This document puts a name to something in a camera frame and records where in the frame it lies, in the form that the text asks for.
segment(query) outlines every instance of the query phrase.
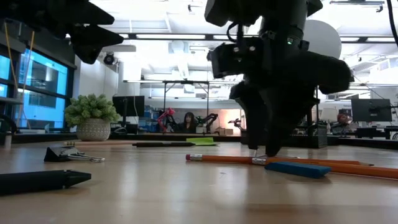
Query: blue block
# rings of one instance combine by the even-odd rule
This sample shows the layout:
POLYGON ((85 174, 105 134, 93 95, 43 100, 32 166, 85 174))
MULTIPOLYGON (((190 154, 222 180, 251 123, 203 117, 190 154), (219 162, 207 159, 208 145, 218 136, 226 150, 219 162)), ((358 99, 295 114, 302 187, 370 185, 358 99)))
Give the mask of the blue block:
POLYGON ((316 179, 325 176, 325 174, 331 171, 330 167, 300 164, 298 162, 271 162, 265 168, 267 170, 316 179))

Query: wooden table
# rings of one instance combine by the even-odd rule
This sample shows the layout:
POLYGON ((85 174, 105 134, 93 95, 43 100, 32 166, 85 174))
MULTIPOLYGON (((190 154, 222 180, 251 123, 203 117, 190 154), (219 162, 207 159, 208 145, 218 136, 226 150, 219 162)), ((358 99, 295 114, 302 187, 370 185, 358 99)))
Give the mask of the wooden table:
MULTIPOLYGON (((0 197, 1 224, 398 223, 398 180, 340 174, 313 180, 261 166, 185 162, 187 153, 249 156, 236 142, 174 149, 79 147, 106 162, 44 163, 45 148, 57 144, 2 148, 0 172, 75 169, 93 179, 67 190, 0 197)), ((280 155, 398 167, 396 152, 360 147, 290 148, 280 155)))

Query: ceiling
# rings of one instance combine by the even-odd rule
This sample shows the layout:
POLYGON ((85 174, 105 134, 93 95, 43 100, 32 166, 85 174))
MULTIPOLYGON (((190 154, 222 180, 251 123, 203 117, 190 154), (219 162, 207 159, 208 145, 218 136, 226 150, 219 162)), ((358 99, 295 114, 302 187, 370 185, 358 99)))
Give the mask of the ceiling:
MULTIPOLYGON (((225 35, 227 25, 217 27, 206 22, 204 11, 206 0, 91 0, 104 9, 116 21, 105 28, 117 33, 174 33, 174 34, 221 34, 225 35)), ((334 27, 341 37, 391 37, 386 4, 384 10, 376 12, 379 6, 353 6, 329 4, 324 0, 323 9, 309 19, 323 21, 334 27)), ((398 17, 398 2, 393 1, 394 12, 398 17)), ((246 34, 257 34, 260 19, 245 28, 246 34)), ((125 40, 122 45, 135 45, 143 74, 172 74, 181 70, 182 61, 189 71, 210 71, 206 52, 186 52, 183 59, 169 54, 171 41, 166 40, 125 40)), ((222 42, 185 41, 190 46, 214 48, 222 42)), ((395 57, 398 48, 395 44, 342 44, 341 59, 350 67, 357 67, 359 73, 368 73, 369 66, 362 63, 380 60, 381 57, 395 57)))

